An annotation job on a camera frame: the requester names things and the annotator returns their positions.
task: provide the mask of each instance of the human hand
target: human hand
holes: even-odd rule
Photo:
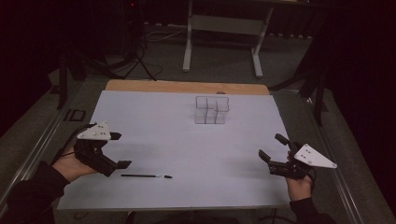
[[[64,154],[74,152],[70,147]],[[52,167],[64,176],[69,182],[73,182],[83,175],[90,175],[97,173],[90,166],[79,161],[74,153],[59,158]]]
[[[289,198],[292,202],[310,198],[312,196],[312,180],[308,175],[306,175],[304,179],[285,179],[286,183],[288,184]]]

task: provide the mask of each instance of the clear plastic box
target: clear plastic box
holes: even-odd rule
[[[226,114],[230,111],[228,97],[197,96],[195,103],[196,124],[225,124]]]

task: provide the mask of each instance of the table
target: table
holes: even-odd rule
[[[210,93],[218,91],[227,93],[222,96],[231,102],[233,115],[227,117],[225,125],[197,126],[193,119],[183,119],[190,118],[185,111],[191,108],[184,110],[186,104],[182,102],[189,102],[197,94],[216,96]],[[261,102],[260,109],[262,105],[272,106],[263,111],[246,108],[256,102]],[[263,85],[112,80],[99,99],[92,121],[109,118],[108,110],[117,108],[111,111],[116,118],[110,118],[108,123],[110,131],[123,136],[109,142],[104,153],[114,161],[131,159],[133,163],[111,177],[97,174],[78,179],[66,187],[58,209],[147,211],[286,206],[289,197],[284,179],[269,175],[267,165],[258,157],[258,150],[265,147],[275,161],[286,160],[287,149],[274,138],[276,133],[287,136],[280,116],[272,116],[278,113],[274,103]],[[161,105],[161,110],[155,112],[147,107],[150,105]],[[236,115],[241,111],[246,117],[239,119]],[[249,119],[260,114],[267,116]],[[264,123],[266,128],[255,128]],[[238,133],[228,130],[234,124],[244,131],[233,137],[225,135]]]
[[[265,3],[284,3],[284,4],[301,4],[297,0],[278,0],[278,1],[262,1]],[[256,35],[258,37],[257,44],[251,49],[251,57],[254,65],[256,77],[262,77],[262,65],[260,63],[259,52],[262,47],[265,33],[267,31],[274,7],[268,7],[262,21],[225,18],[207,15],[196,15],[192,12],[193,0],[189,0],[189,16],[187,19],[187,43],[183,60],[183,71],[190,71],[192,43],[192,30],[205,30],[215,32],[225,32],[242,35]]]

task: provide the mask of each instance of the tripod leg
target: tripod leg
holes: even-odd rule
[[[149,72],[149,70],[147,69],[145,64],[142,62],[142,58],[139,58],[139,56],[137,56],[137,54],[135,56],[136,56],[137,60],[139,60],[138,63],[142,64],[142,66],[145,69],[148,76],[151,77],[151,79],[153,79],[154,81],[157,81],[157,79]]]
[[[318,88],[317,88],[317,98],[315,101],[315,109],[314,116],[319,126],[322,126],[321,123],[321,111],[323,107],[323,93],[324,93],[324,83],[325,83],[326,75],[322,73],[319,77]]]
[[[309,78],[306,79],[304,85],[300,88],[299,93],[301,97],[308,98],[312,95],[314,90],[317,88],[319,82],[319,77],[317,73],[312,74]]]
[[[300,81],[301,79],[305,79],[305,78],[308,79],[308,78],[312,77],[314,73],[315,73],[314,71],[308,71],[301,75],[295,75],[294,77],[291,77],[291,78],[289,78],[275,86],[268,87],[268,90],[269,91],[279,91],[279,90],[281,90],[295,82]]]
[[[124,77],[119,77],[116,74],[108,71],[107,69],[105,69],[102,65],[100,65],[99,63],[95,62],[94,60],[88,58],[87,56],[85,56],[84,54],[80,53],[77,50],[74,50],[73,52],[77,57],[79,57],[82,61],[84,61],[85,63],[87,63],[88,65],[92,66],[94,69],[96,69],[97,71],[101,72],[103,75],[110,77],[110,78],[114,78],[114,79],[124,79]]]
[[[59,57],[59,102],[57,109],[64,106],[67,99],[67,67],[64,52]]]
[[[72,51],[65,52],[66,67],[70,70],[70,74],[75,80],[84,80],[87,74],[85,74],[84,68],[82,67],[78,57]]]

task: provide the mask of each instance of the gray floor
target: gray floor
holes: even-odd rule
[[[149,38],[162,37],[163,35],[151,35]],[[224,41],[218,43],[207,41],[205,33],[195,34],[194,37],[189,73],[183,73],[181,70],[185,48],[183,35],[161,41],[149,41],[144,62],[148,63],[147,67],[151,73],[155,74],[161,66],[163,71],[156,76],[159,80],[261,83],[272,86],[293,75],[311,41],[268,36],[260,53],[264,77],[257,79],[254,76],[249,51],[254,39],[243,37],[236,45]],[[126,71],[128,69],[119,71],[118,74],[125,74]],[[56,77],[57,71],[50,76]],[[142,66],[138,65],[127,78],[148,79],[149,77]],[[94,72],[83,83],[70,80],[69,101],[64,110],[56,109],[57,95],[45,94],[0,139],[2,195],[7,192],[9,185],[15,179],[29,177],[33,172],[35,163],[24,163],[32,151],[40,160],[51,161],[68,135],[79,125],[90,122],[100,91],[104,89],[107,81],[107,78],[98,76]],[[396,223],[331,92],[325,92],[324,103],[327,110],[322,113],[323,127],[320,128],[312,119],[310,104],[306,104],[294,91],[300,86],[301,82],[287,87],[287,90],[273,92],[273,95],[279,103],[279,111],[290,138],[316,146],[316,149],[327,154],[339,165],[335,171],[318,169],[317,187],[314,191],[318,210],[329,213],[337,223]],[[68,108],[86,110],[87,116],[82,122],[63,121]],[[23,164],[26,164],[24,167],[27,168],[20,169]],[[263,217],[269,215],[272,210],[261,208],[253,212]],[[213,213],[207,211],[205,216],[234,217],[239,222],[246,223],[247,214],[251,211],[231,210]],[[288,207],[278,209],[278,214],[282,217],[294,218]],[[174,215],[173,212],[140,212],[136,214],[134,223],[154,223]],[[207,219],[200,218],[200,214],[190,212],[187,215],[189,217],[195,215],[195,221],[208,223]],[[55,211],[55,216],[57,223],[124,223],[128,214]],[[217,223],[225,222],[231,223],[230,219]],[[263,220],[261,223],[271,223],[271,220]]]

